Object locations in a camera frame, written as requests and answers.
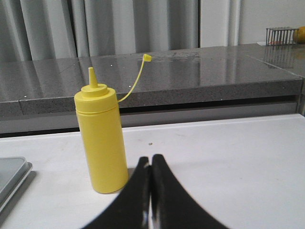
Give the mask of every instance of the bottle cap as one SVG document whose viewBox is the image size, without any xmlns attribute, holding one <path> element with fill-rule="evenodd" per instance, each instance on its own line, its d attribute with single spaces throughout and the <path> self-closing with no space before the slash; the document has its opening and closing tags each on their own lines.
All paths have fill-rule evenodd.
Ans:
<svg viewBox="0 0 305 229">
<path fill-rule="evenodd" d="M 76 111 L 95 114 L 113 109 L 118 103 L 115 90 L 97 82 L 93 67 L 89 68 L 89 79 L 89 85 L 74 96 Z"/>
</svg>

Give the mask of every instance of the bottle nozzle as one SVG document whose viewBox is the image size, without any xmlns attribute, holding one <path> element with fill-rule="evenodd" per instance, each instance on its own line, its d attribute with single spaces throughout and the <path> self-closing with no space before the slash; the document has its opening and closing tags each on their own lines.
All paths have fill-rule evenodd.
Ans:
<svg viewBox="0 0 305 229">
<path fill-rule="evenodd" d="M 93 67 L 89 68 L 89 85 L 91 88 L 97 88 L 97 79 Z"/>
</svg>

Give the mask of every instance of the white wall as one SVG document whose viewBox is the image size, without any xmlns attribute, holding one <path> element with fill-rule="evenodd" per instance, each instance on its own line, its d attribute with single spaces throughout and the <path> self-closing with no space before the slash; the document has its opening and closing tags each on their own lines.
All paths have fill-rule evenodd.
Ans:
<svg viewBox="0 0 305 229">
<path fill-rule="evenodd" d="M 305 0 L 201 0 L 202 47 L 265 41 L 284 26 L 305 26 Z"/>
</svg>

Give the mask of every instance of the gray curtain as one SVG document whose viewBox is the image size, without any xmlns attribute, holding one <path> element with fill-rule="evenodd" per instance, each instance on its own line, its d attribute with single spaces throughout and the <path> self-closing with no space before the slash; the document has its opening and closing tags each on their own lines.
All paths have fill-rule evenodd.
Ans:
<svg viewBox="0 0 305 229">
<path fill-rule="evenodd" d="M 198 0 L 1 0 L 0 62 L 198 47 Z"/>
</svg>

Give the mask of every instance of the metal wire basket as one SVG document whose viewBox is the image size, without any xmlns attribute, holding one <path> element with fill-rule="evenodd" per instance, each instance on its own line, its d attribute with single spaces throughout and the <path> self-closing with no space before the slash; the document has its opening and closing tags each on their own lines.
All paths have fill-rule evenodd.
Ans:
<svg viewBox="0 0 305 229">
<path fill-rule="evenodd" d="M 266 46 L 291 45 L 295 32 L 298 29 L 291 27 L 276 27 L 266 29 Z"/>
</svg>

